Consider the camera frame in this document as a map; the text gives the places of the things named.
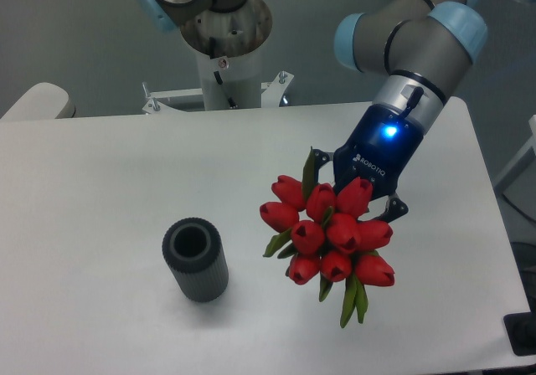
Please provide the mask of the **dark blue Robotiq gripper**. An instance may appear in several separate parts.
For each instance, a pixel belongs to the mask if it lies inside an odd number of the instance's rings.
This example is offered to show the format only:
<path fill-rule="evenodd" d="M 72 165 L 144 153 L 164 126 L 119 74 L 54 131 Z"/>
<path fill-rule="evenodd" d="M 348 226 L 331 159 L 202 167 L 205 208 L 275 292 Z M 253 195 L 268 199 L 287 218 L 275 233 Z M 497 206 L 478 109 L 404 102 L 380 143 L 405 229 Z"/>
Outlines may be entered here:
<path fill-rule="evenodd" d="M 385 210 L 374 219 L 391 223 L 409 212 L 395 191 L 400 174 L 423 138 L 419 126 L 384 105 L 371 105 L 334 153 L 312 149 L 313 179 L 319 182 L 320 170 L 332 161 L 336 193 L 357 177 L 370 181 L 373 200 L 388 196 Z"/>

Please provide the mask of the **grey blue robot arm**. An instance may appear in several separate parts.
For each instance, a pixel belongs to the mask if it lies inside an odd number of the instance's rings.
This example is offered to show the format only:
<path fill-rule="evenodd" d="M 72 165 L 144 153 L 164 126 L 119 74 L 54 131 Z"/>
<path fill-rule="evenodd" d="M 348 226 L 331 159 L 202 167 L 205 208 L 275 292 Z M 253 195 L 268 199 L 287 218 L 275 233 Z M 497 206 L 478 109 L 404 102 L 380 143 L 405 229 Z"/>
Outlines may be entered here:
<path fill-rule="evenodd" d="M 261 48 L 272 16 L 262 0 L 137 0 L 163 32 L 179 30 L 194 52 L 206 110 L 278 106 L 282 75 L 261 87 Z M 322 166 L 333 164 L 337 195 L 356 201 L 387 198 L 381 215 L 406 214 L 399 176 L 487 41 L 478 0 L 393 0 L 373 14 L 352 14 L 334 37 L 338 62 L 387 74 L 372 105 L 335 152 L 310 152 L 300 182 L 279 180 L 283 203 L 306 202 Z"/>

